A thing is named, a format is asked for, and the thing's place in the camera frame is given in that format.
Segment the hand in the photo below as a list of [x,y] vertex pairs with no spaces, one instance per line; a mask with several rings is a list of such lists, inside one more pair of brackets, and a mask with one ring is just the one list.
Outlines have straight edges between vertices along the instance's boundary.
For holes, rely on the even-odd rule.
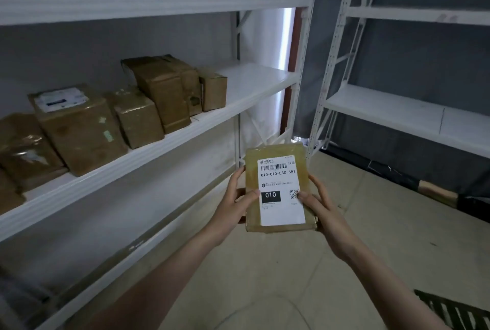
[[320,197],[306,192],[299,192],[298,198],[309,207],[318,217],[320,223],[319,231],[325,235],[328,245],[334,254],[345,262],[352,257],[352,253],[362,246],[361,240],[350,229],[344,217],[337,210],[337,206],[328,196],[325,186],[313,175],[308,177],[316,185]]
[[245,210],[260,196],[258,189],[247,194],[245,194],[245,188],[237,189],[238,178],[243,171],[245,171],[245,166],[240,167],[231,175],[223,199],[217,206],[211,220],[203,228],[203,232],[211,236],[216,246],[224,241],[238,224]]

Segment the metal shelving rack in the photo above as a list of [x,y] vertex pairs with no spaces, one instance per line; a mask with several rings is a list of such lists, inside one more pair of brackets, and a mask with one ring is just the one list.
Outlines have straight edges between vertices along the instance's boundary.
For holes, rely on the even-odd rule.
[[[366,19],[490,25],[490,11],[375,7],[342,0],[310,133],[307,160],[330,142],[338,112],[490,158],[490,116],[348,84]],[[350,53],[339,57],[346,19],[358,18]],[[340,88],[328,98],[336,64],[347,60]],[[320,135],[326,129],[325,138]]]
[[[194,116],[190,126],[166,135],[162,141],[130,151],[125,156],[101,168],[76,178],[70,174],[53,180],[26,194],[28,201],[0,215],[0,241],[28,228],[34,223],[74,203],[78,199],[102,188],[110,182],[143,166],[145,163],[169,152],[216,125],[235,119],[235,166],[243,161],[240,148],[239,115],[265,97],[291,87],[289,119],[285,132],[274,143],[290,141],[295,120],[303,64],[308,42],[315,0],[0,0],[0,25],[54,23],[127,17],[149,17],[181,14],[199,14],[224,11],[247,11],[236,29],[238,34],[251,10],[272,8],[302,8],[301,36],[294,73],[263,67],[248,62],[233,62],[217,66],[217,71],[228,77],[227,104],[225,108]],[[70,316],[104,290],[124,271],[170,234],[185,217],[187,211],[150,238],[138,244],[124,259],[115,263],[101,277],[66,303],[39,327],[53,329],[63,325]]]

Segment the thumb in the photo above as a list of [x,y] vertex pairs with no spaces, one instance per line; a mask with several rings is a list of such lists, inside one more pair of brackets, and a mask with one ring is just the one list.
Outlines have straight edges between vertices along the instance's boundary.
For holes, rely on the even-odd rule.
[[306,192],[299,192],[297,197],[303,205],[310,208],[316,216],[319,217],[327,212],[325,206],[323,206],[313,195]]
[[240,210],[241,213],[245,212],[246,209],[260,196],[260,190],[254,189],[253,191],[249,191],[245,196],[242,197],[240,201],[235,203],[237,209]]

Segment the floor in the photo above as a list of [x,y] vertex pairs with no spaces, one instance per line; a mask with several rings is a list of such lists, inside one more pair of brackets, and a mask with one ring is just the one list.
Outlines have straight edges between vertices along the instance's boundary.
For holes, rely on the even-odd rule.
[[[310,171],[347,222],[408,284],[490,310],[490,225],[318,153]],[[211,216],[221,192],[201,200],[164,240],[79,312],[78,327],[143,277]],[[313,231],[247,233],[239,225],[205,259],[161,329],[384,329],[349,267]]]

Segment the barcode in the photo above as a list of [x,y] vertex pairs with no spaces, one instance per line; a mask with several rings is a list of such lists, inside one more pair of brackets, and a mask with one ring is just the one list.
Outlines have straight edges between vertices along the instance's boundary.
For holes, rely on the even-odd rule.
[[261,166],[261,170],[262,171],[266,171],[266,170],[279,170],[279,169],[285,169],[287,166],[285,163],[280,163],[280,164],[277,164],[277,165],[265,165],[265,166]]

